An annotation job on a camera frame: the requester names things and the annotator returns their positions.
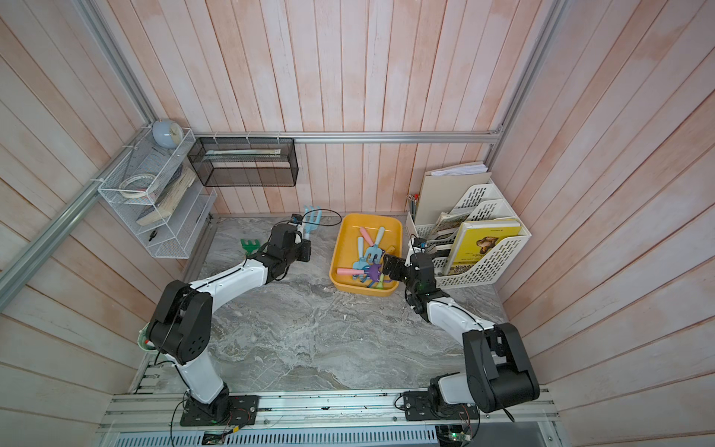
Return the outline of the green rake wooden handle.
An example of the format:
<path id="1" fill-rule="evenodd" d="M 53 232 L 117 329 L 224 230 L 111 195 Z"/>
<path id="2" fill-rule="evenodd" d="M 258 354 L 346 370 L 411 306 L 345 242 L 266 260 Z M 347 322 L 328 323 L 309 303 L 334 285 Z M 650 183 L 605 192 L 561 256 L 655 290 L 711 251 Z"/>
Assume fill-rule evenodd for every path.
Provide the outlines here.
<path id="1" fill-rule="evenodd" d="M 242 238 L 240 240 L 240 245 L 243 251 L 245 251 L 245 255 L 251 256 L 253 253 L 259 251 L 260 247 L 262 247 L 262 242 L 260 242 L 260 240 L 246 240 L 245 238 Z"/>

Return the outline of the yellow storage box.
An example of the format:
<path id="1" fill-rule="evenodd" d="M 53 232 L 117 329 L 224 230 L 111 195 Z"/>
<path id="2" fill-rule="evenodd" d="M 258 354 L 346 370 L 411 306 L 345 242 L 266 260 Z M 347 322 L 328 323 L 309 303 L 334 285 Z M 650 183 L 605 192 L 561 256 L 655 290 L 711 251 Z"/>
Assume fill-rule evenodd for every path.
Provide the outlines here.
<path id="1" fill-rule="evenodd" d="M 340 232 L 334 249 L 333 260 L 331 261 L 330 278 L 335 287 L 342 292 L 352 294 L 362 294 L 378 297 L 387 297 L 398 288 L 398 281 L 389 279 L 382 273 L 383 259 L 381 261 L 381 273 L 384 275 L 384 288 L 368 288 L 369 280 L 364 283 L 354 279 L 351 275 L 338 275 L 337 269 L 340 267 L 352 268 L 359 258 L 358 237 L 361 237 L 359 229 L 365 227 L 372 238 L 376 238 L 379 228 L 385 227 L 385 234 L 380 243 L 380 248 L 385 254 L 402 257 L 401 246 L 403 237 L 402 224 L 398 219 L 388 216 L 373 214 L 348 214 L 342 221 Z"/>

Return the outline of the light blue hand rake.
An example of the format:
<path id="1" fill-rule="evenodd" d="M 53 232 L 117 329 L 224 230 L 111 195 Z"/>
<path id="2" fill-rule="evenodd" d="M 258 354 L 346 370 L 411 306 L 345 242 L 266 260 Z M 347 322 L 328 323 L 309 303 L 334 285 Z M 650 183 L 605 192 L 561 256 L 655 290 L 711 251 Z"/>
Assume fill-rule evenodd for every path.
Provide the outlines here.
<path id="1" fill-rule="evenodd" d="M 380 248 L 380 243 L 385 234 L 385 227 L 381 226 L 377 232 L 376 238 L 373 238 L 374 245 L 368 247 L 365 251 L 366 260 L 369 264 L 379 264 L 383 255 L 384 250 Z"/>

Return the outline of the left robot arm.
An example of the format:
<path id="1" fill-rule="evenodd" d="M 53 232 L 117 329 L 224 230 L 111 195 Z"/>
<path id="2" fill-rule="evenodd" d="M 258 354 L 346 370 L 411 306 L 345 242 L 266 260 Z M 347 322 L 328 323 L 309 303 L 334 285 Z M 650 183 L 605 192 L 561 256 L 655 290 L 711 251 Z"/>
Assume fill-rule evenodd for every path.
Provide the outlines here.
<path id="1" fill-rule="evenodd" d="M 306 263 L 310 255 L 303 218 L 294 214 L 274 225 L 268 241 L 237 266 L 191 283 L 171 281 L 140 333 L 140 346 L 165 355 L 184 380 L 188 403 L 209 419 L 222 421 L 229 412 L 230 392 L 208 352 L 213 314 L 246 292 L 280 281 L 291 264 Z"/>

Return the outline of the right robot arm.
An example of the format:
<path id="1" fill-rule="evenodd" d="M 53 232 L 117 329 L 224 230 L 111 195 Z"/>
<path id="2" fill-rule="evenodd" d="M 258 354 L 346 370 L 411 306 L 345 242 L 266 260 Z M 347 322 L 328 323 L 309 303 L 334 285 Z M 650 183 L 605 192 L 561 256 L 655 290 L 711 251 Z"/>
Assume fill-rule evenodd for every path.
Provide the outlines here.
<path id="1" fill-rule="evenodd" d="M 463 372 L 432 378 L 426 392 L 403 394 L 407 419 L 506 412 L 539 399 L 539 381 L 518 329 L 510 323 L 489 322 L 458 305 L 438 287 L 429 254 L 414 253 L 408 260 L 386 254 L 383 272 L 405 285 L 407 305 L 456 340 L 465 358 Z"/>

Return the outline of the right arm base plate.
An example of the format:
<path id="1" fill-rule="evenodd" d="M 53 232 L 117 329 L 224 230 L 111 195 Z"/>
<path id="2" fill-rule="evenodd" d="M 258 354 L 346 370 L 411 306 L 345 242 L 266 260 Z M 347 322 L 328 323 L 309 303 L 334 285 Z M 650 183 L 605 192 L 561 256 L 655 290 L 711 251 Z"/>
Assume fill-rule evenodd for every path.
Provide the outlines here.
<path id="1" fill-rule="evenodd" d="M 479 409 L 467 404 L 448 404 L 434 390 L 405 391 L 401 395 L 408 421 L 465 420 L 475 422 Z"/>

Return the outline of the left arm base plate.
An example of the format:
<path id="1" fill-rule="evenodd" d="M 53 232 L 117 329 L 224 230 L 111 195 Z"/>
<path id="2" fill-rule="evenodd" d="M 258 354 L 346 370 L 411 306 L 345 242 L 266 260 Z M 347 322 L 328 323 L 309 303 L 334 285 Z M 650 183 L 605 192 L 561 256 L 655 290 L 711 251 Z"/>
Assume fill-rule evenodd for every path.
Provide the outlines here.
<path id="1" fill-rule="evenodd" d="M 181 427 L 238 426 L 255 424 L 260 397 L 256 395 L 220 395 L 204 404 L 189 398 L 180 421 Z"/>

